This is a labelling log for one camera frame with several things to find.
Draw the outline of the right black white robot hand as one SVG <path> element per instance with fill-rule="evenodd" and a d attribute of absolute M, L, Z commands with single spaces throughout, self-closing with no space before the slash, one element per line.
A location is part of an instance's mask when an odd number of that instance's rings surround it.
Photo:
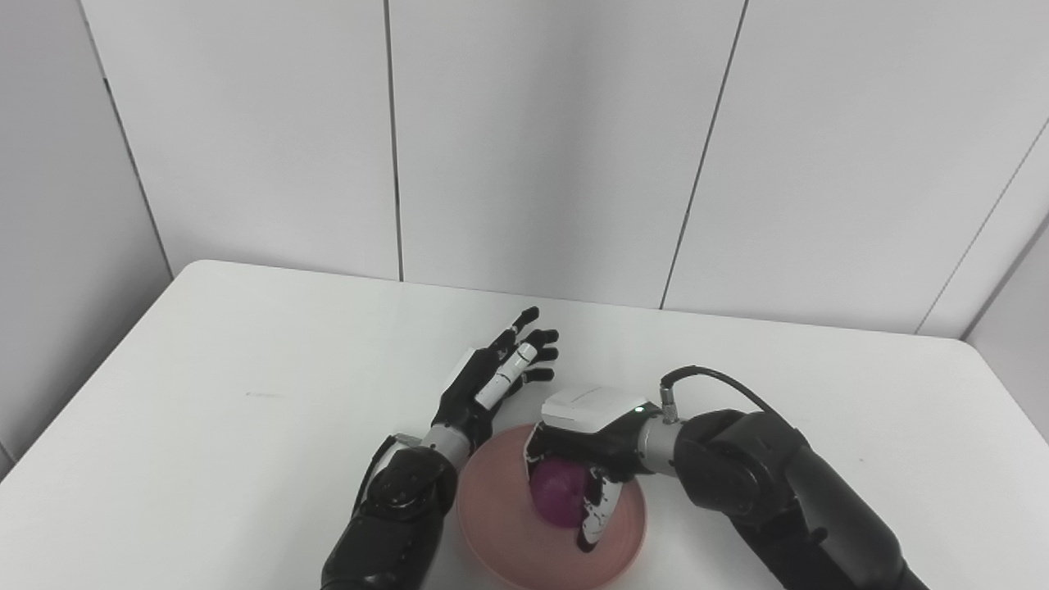
<path fill-rule="evenodd" d="M 554 393 L 524 442 L 529 496 L 548 523 L 574 530 L 592 552 L 606 535 L 624 487 L 643 464 L 642 437 L 663 410 L 644 396 L 606 386 Z"/>

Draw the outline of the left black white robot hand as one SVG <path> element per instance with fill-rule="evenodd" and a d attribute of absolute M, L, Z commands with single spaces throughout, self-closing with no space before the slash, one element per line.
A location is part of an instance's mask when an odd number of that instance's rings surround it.
<path fill-rule="evenodd" d="M 475 452 L 491 438 L 506 399 L 524 385 L 553 381 L 560 336 L 555 329 L 530 329 L 539 316 L 539 307 L 527 307 L 487 347 L 468 352 L 441 395 L 424 446 Z"/>

